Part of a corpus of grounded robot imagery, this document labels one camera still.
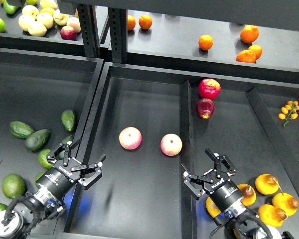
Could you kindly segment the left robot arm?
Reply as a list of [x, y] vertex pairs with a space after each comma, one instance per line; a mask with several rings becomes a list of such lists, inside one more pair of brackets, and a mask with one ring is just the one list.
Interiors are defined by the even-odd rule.
[[53, 220], [66, 213], [64, 196], [77, 184], [89, 189], [102, 177], [106, 155], [92, 164], [83, 164], [71, 156], [81, 140], [60, 143], [47, 154], [53, 166], [37, 180], [38, 190], [17, 196], [0, 212], [0, 239], [25, 239], [39, 223]]

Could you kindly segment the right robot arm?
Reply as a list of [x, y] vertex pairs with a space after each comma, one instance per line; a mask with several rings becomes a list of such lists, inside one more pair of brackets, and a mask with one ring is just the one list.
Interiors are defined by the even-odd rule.
[[239, 239], [273, 239], [274, 232], [269, 224], [260, 219], [260, 214], [247, 208], [243, 204], [245, 195], [230, 179], [237, 170], [226, 155], [220, 156], [206, 149], [205, 153], [214, 162], [214, 167], [203, 175], [194, 175], [185, 166], [184, 184], [192, 192], [194, 198], [199, 200], [207, 195], [206, 209], [209, 214], [212, 210], [217, 213], [213, 218], [216, 228], [210, 233], [209, 238], [221, 228], [231, 230]]

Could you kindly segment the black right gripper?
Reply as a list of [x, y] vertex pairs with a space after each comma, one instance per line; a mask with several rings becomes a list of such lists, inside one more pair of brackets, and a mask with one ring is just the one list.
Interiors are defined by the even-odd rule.
[[[218, 153], [213, 153], [210, 149], [205, 149], [205, 153], [214, 162], [212, 176], [219, 180], [212, 184], [213, 179], [205, 175], [192, 174], [182, 163], [184, 184], [191, 191], [193, 198], [199, 200], [207, 193], [221, 212], [231, 212], [232, 214], [244, 213], [246, 211], [246, 207], [242, 203], [244, 194], [233, 181], [224, 179], [225, 175], [230, 177], [237, 173], [236, 166], [227, 155], [220, 156]], [[202, 188], [195, 188], [192, 185], [193, 183], [200, 185]]]

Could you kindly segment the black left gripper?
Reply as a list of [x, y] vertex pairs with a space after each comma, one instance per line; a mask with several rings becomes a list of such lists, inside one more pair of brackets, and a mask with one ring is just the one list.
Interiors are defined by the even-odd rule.
[[[61, 142], [46, 156], [47, 161], [53, 163], [54, 166], [37, 180], [37, 184], [40, 187], [44, 186], [56, 199], [62, 199], [75, 183], [79, 183], [84, 190], [88, 190], [102, 177], [105, 154], [102, 154], [97, 162], [85, 165], [80, 165], [78, 160], [71, 158], [71, 150], [80, 143], [81, 138], [74, 142]], [[57, 159], [62, 152], [64, 152], [63, 161]]]

